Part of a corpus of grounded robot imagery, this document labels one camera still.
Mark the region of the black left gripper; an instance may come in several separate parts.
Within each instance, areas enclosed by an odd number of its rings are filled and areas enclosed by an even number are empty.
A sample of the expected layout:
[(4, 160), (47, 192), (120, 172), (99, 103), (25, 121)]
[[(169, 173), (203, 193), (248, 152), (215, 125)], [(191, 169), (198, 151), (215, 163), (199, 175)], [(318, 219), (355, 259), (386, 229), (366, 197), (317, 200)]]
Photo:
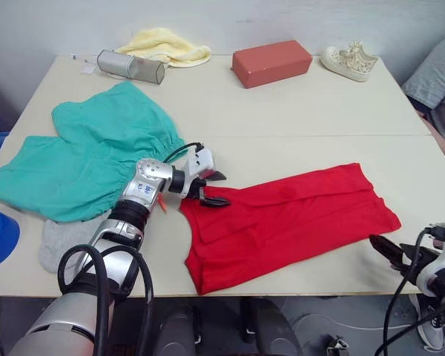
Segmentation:
[(205, 193), (205, 187), (208, 181), (222, 181), (227, 180), (227, 177), (220, 171), (214, 171), (205, 179), (195, 178), (189, 187), (188, 193), (186, 194), (186, 199), (199, 200), (201, 206), (208, 208), (222, 208), (229, 206), (231, 202), (224, 197), (210, 197)]

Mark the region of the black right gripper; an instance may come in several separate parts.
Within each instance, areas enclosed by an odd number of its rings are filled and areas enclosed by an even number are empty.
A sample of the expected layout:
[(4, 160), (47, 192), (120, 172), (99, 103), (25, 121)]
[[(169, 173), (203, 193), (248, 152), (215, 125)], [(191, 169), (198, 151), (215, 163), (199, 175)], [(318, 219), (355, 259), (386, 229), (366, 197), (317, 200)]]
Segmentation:
[(408, 279), (413, 285), (417, 285), (417, 278), (420, 272), (440, 256), (440, 252), (432, 248), (405, 243), (401, 243), (399, 247), (384, 236), (376, 234), (369, 236), (369, 242), (374, 250), (383, 255), (396, 271), (404, 271), (406, 268), (406, 265), (403, 263), (403, 255), (410, 259), (411, 262), (414, 261), (415, 255), (417, 255), (417, 262)]

